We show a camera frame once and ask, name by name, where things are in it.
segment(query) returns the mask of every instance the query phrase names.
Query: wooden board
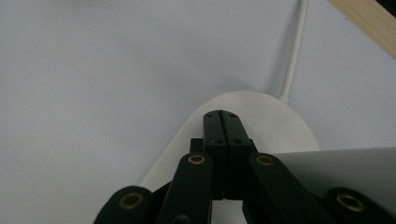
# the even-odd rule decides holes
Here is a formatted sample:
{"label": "wooden board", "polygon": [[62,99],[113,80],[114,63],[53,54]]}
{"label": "wooden board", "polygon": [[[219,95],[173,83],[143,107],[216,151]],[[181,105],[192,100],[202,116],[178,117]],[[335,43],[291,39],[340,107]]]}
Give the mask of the wooden board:
{"label": "wooden board", "polygon": [[375,0],[329,0],[396,59],[396,18]]}

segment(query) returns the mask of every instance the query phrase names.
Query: white surface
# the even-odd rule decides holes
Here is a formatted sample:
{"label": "white surface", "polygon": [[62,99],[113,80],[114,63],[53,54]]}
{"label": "white surface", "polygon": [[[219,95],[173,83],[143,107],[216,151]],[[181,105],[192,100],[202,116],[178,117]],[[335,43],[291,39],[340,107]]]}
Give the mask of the white surface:
{"label": "white surface", "polygon": [[[0,223],[90,223],[182,122],[278,95],[298,1],[0,1]],[[395,147],[396,63],[311,1],[291,107],[323,149]]]}

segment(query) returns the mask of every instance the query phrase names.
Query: brass insert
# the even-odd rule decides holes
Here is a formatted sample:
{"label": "brass insert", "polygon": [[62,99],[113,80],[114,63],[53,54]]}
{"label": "brass insert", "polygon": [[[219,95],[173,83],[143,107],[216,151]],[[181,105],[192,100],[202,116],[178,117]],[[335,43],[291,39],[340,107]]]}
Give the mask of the brass insert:
{"label": "brass insert", "polygon": [[199,165],[205,162],[205,157],[200,156],[200,155],[193,155],[189,157],[189,163],[192,163],[194,165]]}
{"label": "brass insert", "polygon": [[349,194],[338,194],[336,199],[337,202],[339,202],[345,208],[354,212],[362,212],[366,208],[364,206],[364,203],[361,202],[361,200]]}
{"label": "brass insert", "polygon": [[134,209],[143,202],[143,195],[141,193],[132,192],[125,194],[120,199],[120,207],[123,209]]}

